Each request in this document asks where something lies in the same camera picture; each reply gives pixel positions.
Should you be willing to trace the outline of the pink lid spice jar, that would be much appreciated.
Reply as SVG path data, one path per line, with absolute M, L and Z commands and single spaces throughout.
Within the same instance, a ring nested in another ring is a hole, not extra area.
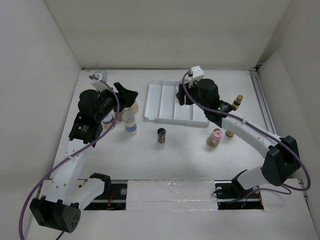
M 223 131 L 220 128 L 215 128 L 212 133 L 208 136 L 206 143 L 211 147 L 217 147 L 220 144 Z

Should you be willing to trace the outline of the yellow bottle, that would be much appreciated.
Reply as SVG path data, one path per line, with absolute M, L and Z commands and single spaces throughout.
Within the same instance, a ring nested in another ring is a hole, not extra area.
M 235 135 L 233 132 L 231 132 L 229 130 L 226 130 L 225 134 L 226 134 L 227 137 L 230 137 L 230 138 L 232 138 Z
M 242 103 L 243 98 L 244 98 L 244 97 L 239 94 L 239 95 L 235 98 L 235 100 L 233 101 L 232 106 L 233 106 L 236 110 L 239 109 L 239 107 L 240 107 L 240 105 L 241 105 L 241 103 Z

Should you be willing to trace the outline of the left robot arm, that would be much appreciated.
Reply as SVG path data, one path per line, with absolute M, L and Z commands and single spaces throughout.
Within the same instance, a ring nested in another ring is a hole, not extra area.
M 103 88 L 88 89 L 79 95 L 78 113 L 68 136 L 65 160 L 57 166 L 50 186 L 41 198 L 33 198 L 30 210 L 37 223 L 46 228 L 72 233 L 82 211 L 97 197 L 112 194 L 111 178 L 93 173 L 83 186 L 78 178 L 87 160 L 87 151 L 104 137 L 102 121 L 112 111 L 131 107 L 138 92 L 124 88 L 119 82 L 115 89 L 101 82 Z

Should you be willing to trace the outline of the yellow bottle near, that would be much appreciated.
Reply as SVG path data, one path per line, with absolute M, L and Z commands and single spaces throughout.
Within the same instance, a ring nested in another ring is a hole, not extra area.
M 226 130 L 225 134 L 226 134 L 227 137 L 230 137 L 230 138 L 232 138 L 235 135 L 233 132 L 231 132 L 229 130 Z

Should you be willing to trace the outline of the small dark pepper bottle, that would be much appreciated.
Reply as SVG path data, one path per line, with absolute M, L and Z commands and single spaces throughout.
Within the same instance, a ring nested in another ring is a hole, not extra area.
M 160 144 L 164 144 L 166 142 L 166 129 L 165 128 L 159 128 L 157 130 L 157 142 Z

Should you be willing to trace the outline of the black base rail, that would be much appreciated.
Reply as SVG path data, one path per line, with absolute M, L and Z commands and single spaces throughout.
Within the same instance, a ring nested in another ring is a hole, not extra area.
M 226 191 L 228 182 L 213 180 L 112 181 L 109 194 L 95 198 L 87 210 L 211 212 L 217 210 L 263 210 L 260 194 L 235 202 Z

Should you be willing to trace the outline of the red label spice jar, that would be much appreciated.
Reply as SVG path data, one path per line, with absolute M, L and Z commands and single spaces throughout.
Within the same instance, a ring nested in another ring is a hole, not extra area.
M 114 115 L 110 112 L 108 115 L 105 116 L 105 118 L 101 121 L 102 126 L 105 130 L 109 129 L 111 127 L 111 130 L 115 127 L 113 125 L 114 121 Z

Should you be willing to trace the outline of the aluminium side rail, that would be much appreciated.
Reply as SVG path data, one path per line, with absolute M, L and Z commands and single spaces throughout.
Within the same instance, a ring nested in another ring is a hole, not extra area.
M 262 112 L 262 116 L 265 122 L 266 129 L 271 132 L 272 134 L 277 134 L 271 112 L 268 107 L 268 103 L 262 88 L 261 81 L 259 79 L 258 71 L 256 67 L 251 67 L 249 69 L 249 75 L 252 81 L 252 85 L 258 99 L 259 107 Z

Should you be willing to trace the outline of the black dome lid jar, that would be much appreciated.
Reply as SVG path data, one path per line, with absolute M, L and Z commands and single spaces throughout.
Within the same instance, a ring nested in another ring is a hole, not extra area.
M 117 121 L 123 121 L 123 114 L 126 112 L 125 108 L 121 108 L 119 110 L 119 113 L 117 114 L 117 109 L 114 108 L 113 109 L 113 117 L 114 119 L 116 119 Z

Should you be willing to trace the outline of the yellow bottle far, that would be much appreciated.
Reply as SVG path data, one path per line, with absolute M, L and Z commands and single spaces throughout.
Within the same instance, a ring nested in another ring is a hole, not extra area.
M 242 103 L 243 98 L 244 98 L 244 97 L 239 94 L 239 95 L 235 98 L 235 100 L 233 101 L 232 106 L 233 106 L 236 110 L 239 109 L 239 107 L 240 107 L 240 105 L 241 105 L 241 103 Z

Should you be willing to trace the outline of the white divided organizer tray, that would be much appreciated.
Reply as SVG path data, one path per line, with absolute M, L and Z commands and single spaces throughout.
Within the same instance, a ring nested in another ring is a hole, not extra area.
M 148 122 L 188 125 L 206 128 L 210 125 L 204 112 L 196 105 L 179 104 L 176 81 L 151 81 L 145 103 L 144 118 Z

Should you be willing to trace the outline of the yellow-green lid spice jar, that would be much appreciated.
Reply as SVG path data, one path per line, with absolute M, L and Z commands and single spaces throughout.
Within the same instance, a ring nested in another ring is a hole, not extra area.
M 137 114 L 139 112 L 139 105 L 138 102 L 135 100 L 134 103 L 132 104 L 132 106 L 126 108 L 127 112 L 130 112 L 132 114 Z

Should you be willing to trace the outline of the blue label white bottle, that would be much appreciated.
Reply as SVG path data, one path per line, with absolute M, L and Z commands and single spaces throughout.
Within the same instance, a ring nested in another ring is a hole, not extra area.
M 126 111 L 122 115 L 122 121 L 124 122 L 125 131 L 129 135 L 135 135 L 137 133 L 137 123 L 135 115 L 129 111 Z

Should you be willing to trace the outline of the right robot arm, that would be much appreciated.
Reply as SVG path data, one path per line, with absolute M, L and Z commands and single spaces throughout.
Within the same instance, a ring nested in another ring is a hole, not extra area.
M 302 166 L 293 137 L 271 134 L 248 121 L 235 106 L 220 99 L 218 86 L 211 79 L 182 79 L 176 97 L 181 106 L 197 105 L 211 123 L 231 129 L 264 158 L 263 164 L 239 172 L 227 187 L 216 190 L 218 198 L 224 199 L 224 193 L 230 193 L 233 202 L 237 202 L 260 192 L 260 186 L 265 184 L 283 188 L 283 195 L 292 193 L 293 188 L 284 182 Z

